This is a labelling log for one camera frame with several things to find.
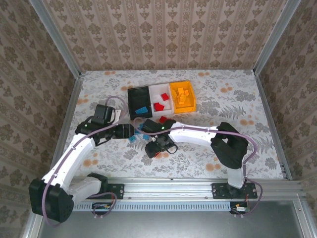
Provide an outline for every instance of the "floral surface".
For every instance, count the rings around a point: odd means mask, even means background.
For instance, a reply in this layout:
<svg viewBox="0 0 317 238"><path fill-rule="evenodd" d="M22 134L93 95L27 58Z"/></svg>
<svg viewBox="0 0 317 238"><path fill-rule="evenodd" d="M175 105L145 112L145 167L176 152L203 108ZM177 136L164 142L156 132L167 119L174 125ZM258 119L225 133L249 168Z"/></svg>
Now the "floral surface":
<svg viewBox="0 0 317 238"><path fill-rule="evenodd" d="M197 111L170 115L177 121L200 126L232 124L240 133L251 136L259 151L247 164L251 178L283 178L267 125L256 81L251 70L144 70L89 71L86 73L67 145L79 123L93 115L97 104L110 95L127 102L127 89L173 81L190 80L197 100ZM118 100L110 100L122 108ZM226 178L227 171L211 148L180 143L171 155L160 153L149 159L144 151L148 141L111 140L92 151L77 171L77 176L95 172L112 177ZM248 155L252 152L249 145Z"/></svg>

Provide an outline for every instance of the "purple cable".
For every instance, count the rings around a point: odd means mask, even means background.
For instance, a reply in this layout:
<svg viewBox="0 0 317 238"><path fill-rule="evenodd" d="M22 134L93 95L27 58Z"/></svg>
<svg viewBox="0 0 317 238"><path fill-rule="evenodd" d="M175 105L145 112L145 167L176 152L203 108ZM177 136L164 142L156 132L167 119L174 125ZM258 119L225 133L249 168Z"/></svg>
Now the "purple cable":
<svg viewBox="0 0 317 238"><path fill-rule="evenodd" d="M254 211L254 209L258 206L259 202L261 201L261 198L262 198L262 194L263 194L263 187L258 183L258 182L255 182L249 178L247 178L246 176L246 163L256 154L257 150L258 150L258 146L257 144L255 143L255 141L247 136L247 135L242 135L242 134L239 134L239 133L235 133L235 132L230 132L230 131L220 131L220 130L210 130L210 129L205 129L205 128L196 128L196 127L191 127L191 126L178 126L178 127L174 127L174 128L171 128L171 129L167 129L167 130L163 130L163 131L160 131L160 132L155 132L155 133L147 133L147 132L144 132L144 131L141 131L139 129L139 127L136 125L136 121L137 120L141 120L141 121L144 121L142 118L135 118L133 120L133 123L132 125L134 126L134 128L144 134L144 135L159 135L159 134L163 134L163 133L166 133L166 132L169 132L169 131L172 131L172 130L179 130L179 129L188 129L188 130L195 130L195 131L203 131L203 132L210 132L210 133L218 133L218 134L225 134L225 135L235 135L235 136L239 136L239 137L242 137L244 139L247 139L248 141L250 141L252 144L253 144L253 152L252 154L243 161L243 177L245 180L249 181L249 182L253 182L254 184L256 184L257 186L260 187L260 196L259 196L259 199L257 200L257 203L255 204L255 206L248 212L248 213L245 213L244 216L252 213Z"/></svg>
<svg viewBox="0 0 317 238"><path fill-rule="evenodd" d="M107 130L107 129L109 129L109 128L112 128L112 127L118 125L120 122L122 122L122 120L124 119L124 117L128 114L128 107L127 107L126 103L124 102L124 100L123 100L122 98L120 98L120 97L118 97L118 96L110 96L110 97L108 97L107 100L106 100L106 104L107 104L107 102L108 102L111 98L117 98L117 99L121 100L121 102L123 103L123 108L124 108L124 114L123 114L123 116L122 116L116 123L111 124L111 125L109 125L109 126L106 126L106 127L104 127L104 128L101 128L101 129L99 129L99 130L95 130L95 131L91 132L90 134L84 136L84 137L81 138L80 140L78 140L78 141L74 144L74 146L67 152L67 154L65 155L65 157L62 159L62 161L60 162L60 164L59 164L58 167L56 168L55 174L52 175L52 177L50 178L49 182L46 184L46 186L45 186L45 188L44 188L44 192L43 192L43 196L42 196L42 213L43 213L43 218L44 218L45 222L46 222L49 226L51 226L51 227L57 227L57 226L59 226L61 223L58 223L58 224L52 224L52 223L50 223L50 221L49 221L49 219L48 219L48 216L47 216L47 213L46 213L46 210L45 210L46 195L47 195L47 192L48 192L48 189L49 189L50 184L52 183L52 181L53 181L53 179L55 178L55 176L57 176L58 171L60 170L60 168L62 167L62 165L65 163L65 161L66 161L66 159L68 158L68 156L71 154L71 152L72 152L73 150L76 149L76 147L77 147L84 139L89 138L90 136L92 136L92 135L94 135L94 134L97 134L97 133L99 133L99 132L102 132L102 131L104 131L104 130Z"/></svg>
<svg viewBox="0 0 317 238"><path fill-rule="evenodd" d="M113 193L113 192L104 192L104 193L101 193L101 194L92 195L92 196L90 196L90 197L88 197L88 198L101 197L101 196L104 196L104 195L113 195L113 196L114 196L114 202L113 202L112 206L109 208L109 210L108 210L106 213L103 214L103 216L106 216L106 215L108 215L108 214L112 211L112 209L114 208L115 204L117 203L117 195L116 195L115 193ZM93 209L93 214L94 214L95 216L97 216L97 214L96 214L96 208L97 208L98 206L100 206L100 204L96 204L96 205L94 206L94 209Z"/></svg>

